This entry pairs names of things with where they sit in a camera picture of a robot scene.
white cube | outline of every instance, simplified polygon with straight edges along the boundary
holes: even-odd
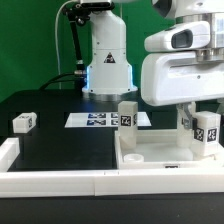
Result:
[[[37,115],[35,113],[22,113],[13,120],[14,133],[28,133],[36,126]]]
[[[123,148],[135,148],[137,136],[138,103],[123,101],[118,105],[118,132]]]
[[[221,116],[212,112],[198,112],[197,128],[194,130],[191,150],[199,156],[214,155],[219,151],[219,131]]]

black tabletop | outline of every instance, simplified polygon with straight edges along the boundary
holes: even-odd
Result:
[[[139,111],[146,111],[154,118],[154,128],[175,127],[175,107],[157,108],[153,113],[155,108],[146,105],[140,97],[128,100],[138,101]],[[20,139],[21,152],[9,172],[116,169],[114,131],[117,128],[64,128],[64,125],[70,113],[117,112],[118,103],[83,99],[74,90],[15,93],[0,104],[2,141],[6,137]],[[28,134],[14,134],[12,120],[26,112],[37,114],[36,127]]]
[[[175,128],[175,106],[150,107],[140,97],[153,128]],[[116,169],[116,128],[70,128],[69,113],[117,112],[118,102],[86,100],[72,90],[21,91],[0,104],[0,141],[18,136],[21,153],[9,169],[17,171]],[[198,105],[215,111],[215,102]],[[37,125],[15,135],[12,119],[35,112]],[[164,194],[104,197],[0,199],[2,223],[218,224],[224,219],[224,194]]]

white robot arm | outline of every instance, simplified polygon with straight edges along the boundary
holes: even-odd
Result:
[[[177,104],[177,146],[190,148],[194,160],[216,160],[223,152],[220,115],[196,113],[191,102],[224,98],[223,1],[152,0],[152,5],[176,24],[145,40],[151,54],[142,65],[142,98],[153,106]]]
[[[82,89],[86,98],[117,101],[137,92],[126,57],[126,25],[113,8],[111,0],[81,0],[72,8],[75,22],[82,26],[90,20],[92,28],[92,62]]]
[[[159,106],[223,98],[223,2],[161,0],[152,4],[161,15],[175,18],[176,25],[145,40],[146,50],[153,54],[142,66],[143,99]]]

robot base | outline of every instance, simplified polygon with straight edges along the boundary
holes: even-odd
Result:
[[[122,101],[131,97],[136,97],[138,88],[135,87],[123,93],[93,93],[89,92],[85,87],[82,89],[83,97],[99,101]]]
[[[216,156],[194,161],[194,154],[189,148],[177,147],[177,130],[138,130],[136,137],[136,147],[126,149],[119,132],[115,132],[119,169],[217,168],[224,165],[221,145]]]

